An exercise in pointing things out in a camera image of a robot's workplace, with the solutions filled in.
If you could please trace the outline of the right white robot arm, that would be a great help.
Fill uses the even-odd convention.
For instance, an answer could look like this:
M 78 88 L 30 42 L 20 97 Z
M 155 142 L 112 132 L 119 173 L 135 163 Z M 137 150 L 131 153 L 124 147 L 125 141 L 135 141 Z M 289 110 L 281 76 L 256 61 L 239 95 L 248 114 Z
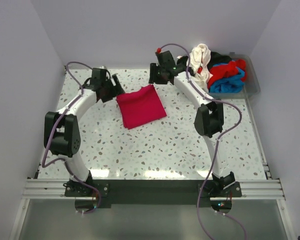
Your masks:
M 199 87 L 186 67 L 176 64 L 170 51 L 160 48 L 155 53 L 158 63 L 150 64 L 150 84 L 166 85 L 171 83 L 192 102 L 196 110 L 194 128 L 205 140 L 211 158 L 211 180 L 207 180 L 203 192 L 211 197 L 225 196 L 235 183 L 234 173 L 227 170 L 226 153 L 217 138 L 223 132 L 224 108 L 221 102 L 215 102 Z

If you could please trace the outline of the magenta t shirt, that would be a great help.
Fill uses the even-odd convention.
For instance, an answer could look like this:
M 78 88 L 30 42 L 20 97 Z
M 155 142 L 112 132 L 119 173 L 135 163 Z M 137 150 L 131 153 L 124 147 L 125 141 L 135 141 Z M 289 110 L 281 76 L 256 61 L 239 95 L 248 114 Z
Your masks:
M 152 84 L 140 90 L 117 96 L 123 126 L 133 129 L 167 116 L 164 106 Z

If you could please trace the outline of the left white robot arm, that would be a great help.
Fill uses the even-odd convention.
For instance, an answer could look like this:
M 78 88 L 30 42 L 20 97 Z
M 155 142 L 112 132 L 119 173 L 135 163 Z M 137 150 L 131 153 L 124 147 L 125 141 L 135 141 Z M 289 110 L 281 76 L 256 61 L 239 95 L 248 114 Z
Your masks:
M 118 77 L 105 68 L 92 68 L 91 76 L 79 87 L 76 96 L 58 111 L 49 111 L 44 118 L 44 147 L 41 165 L 46 168 L 62 161 L 69 173 L 64 187 L 81 197 L 98 198 L 92 174 L 80 154 L 79 120 L 98 101 L 108 102 L 123 94 Z

